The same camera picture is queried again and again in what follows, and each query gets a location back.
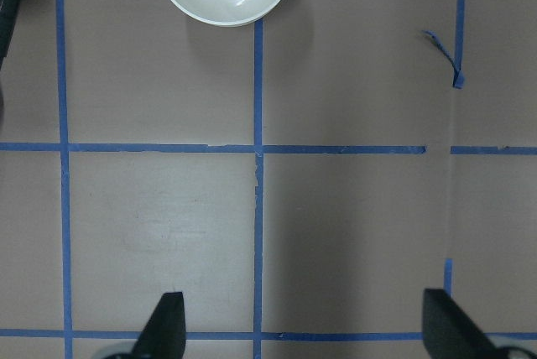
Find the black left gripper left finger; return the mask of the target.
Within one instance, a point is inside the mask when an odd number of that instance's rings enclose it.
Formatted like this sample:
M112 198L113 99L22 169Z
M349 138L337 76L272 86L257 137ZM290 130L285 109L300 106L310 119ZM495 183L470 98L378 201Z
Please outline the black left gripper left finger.
M185 354L185 304L182 292L164 293L137 339L134 358L180 359Z

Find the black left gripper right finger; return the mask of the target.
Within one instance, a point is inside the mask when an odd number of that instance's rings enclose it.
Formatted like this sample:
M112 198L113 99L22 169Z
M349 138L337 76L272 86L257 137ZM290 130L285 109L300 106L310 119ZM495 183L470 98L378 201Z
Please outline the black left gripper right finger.
M430 358L504 358L444 289L424 290L421 334Z

